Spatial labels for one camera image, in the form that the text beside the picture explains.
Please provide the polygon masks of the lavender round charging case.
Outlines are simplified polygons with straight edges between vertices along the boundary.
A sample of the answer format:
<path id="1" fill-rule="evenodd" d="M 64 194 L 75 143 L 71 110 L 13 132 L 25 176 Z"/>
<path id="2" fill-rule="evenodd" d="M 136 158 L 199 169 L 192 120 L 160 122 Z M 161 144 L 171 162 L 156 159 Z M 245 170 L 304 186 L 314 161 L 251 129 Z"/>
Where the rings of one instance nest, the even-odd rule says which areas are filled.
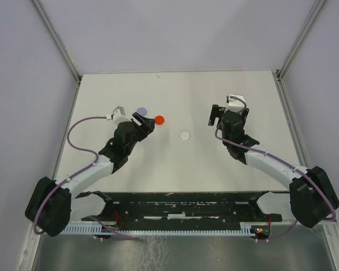
<path id="1" fill-rule="evenodd" d="M 141 115 L 141 116 L 146 116 L 147 115 L 147 109 L 145 107 L 139 107 L 136 112 Z"/>

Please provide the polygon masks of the white round charging case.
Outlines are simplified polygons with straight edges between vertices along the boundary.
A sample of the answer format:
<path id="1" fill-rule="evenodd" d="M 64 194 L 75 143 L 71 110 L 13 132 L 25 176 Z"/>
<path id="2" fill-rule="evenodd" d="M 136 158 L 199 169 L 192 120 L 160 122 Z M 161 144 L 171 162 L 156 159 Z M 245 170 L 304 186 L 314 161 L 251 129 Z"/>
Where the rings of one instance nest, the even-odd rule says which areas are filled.
<path id="1" fill-rule="evenodd" d="M 179 137 L 182 141 L 188 141 L 191 138 L 191 135 L 188 131 L 182 131 L 179 134 Z"/>

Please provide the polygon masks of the orange round charging case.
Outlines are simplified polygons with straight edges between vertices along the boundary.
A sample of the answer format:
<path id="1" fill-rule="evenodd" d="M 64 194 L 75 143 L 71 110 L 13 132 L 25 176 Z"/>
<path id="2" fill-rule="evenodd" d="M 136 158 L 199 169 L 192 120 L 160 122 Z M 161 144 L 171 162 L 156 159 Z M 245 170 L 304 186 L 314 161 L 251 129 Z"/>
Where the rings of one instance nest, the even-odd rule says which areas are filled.
<path id="1" fill-rule="evenodd" d="M 165 118 L 162 115 L 158 115 L 155 117 L 155 123 L 157 125 L 162 125 L 165 122 Z"/>

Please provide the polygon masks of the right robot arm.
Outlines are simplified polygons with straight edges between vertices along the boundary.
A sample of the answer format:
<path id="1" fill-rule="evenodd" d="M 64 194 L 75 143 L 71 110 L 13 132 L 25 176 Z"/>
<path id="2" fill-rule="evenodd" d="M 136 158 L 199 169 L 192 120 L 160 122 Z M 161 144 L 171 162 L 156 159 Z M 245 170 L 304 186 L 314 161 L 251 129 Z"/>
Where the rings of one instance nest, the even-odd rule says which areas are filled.
<path id="1" fill-rule="evenodd" d="M 216 126 L 215 137 L 222 141 L 230 156 L 242 164 L 270 176 L 288 193 L 265 193 L 248 206 L 248 214 L 260 221 L 280 209 L 289 208 L 292 216 L 303 226 L 313 228 L 323 220 L 336 219 L 339 199 L 324 169 L 306 168 L 285 161 L 270 153 L 259 141 L 245 133 L 244 126 L 249 109 L 212 105 L 209 126 Z"/>

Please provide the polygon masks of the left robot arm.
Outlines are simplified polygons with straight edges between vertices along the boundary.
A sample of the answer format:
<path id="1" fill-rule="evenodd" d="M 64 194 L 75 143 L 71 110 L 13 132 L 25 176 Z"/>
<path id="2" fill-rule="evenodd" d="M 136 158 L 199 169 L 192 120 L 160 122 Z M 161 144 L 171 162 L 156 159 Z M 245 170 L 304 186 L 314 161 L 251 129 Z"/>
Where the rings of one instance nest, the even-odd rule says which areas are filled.
<path id="1" fill-rule="evenodd" d="M 114 207 L 107 195 L 99 191 L 85 196 L 80 194 L 123 167 L 135 145 L 154 131 L 156 121 L 136 112 L 132 118 L 128 118 L 121 107 L 115 108 L 104 119 L 112 121 L 116 129 L 100 151 L 77 147 L 71 141 L 68 142 L 76 150 L 93 154 L 94 160 L 90 164 L 60 180 L 48 177 L 38 180 L 25 210 L 25 216 L 33 223 L 36 235 L 46 233 L 54 237 L 72 221 L 86 217 L 92 220 L 96 220 L 97 216 L 101 220 L 112 217 Z"/>

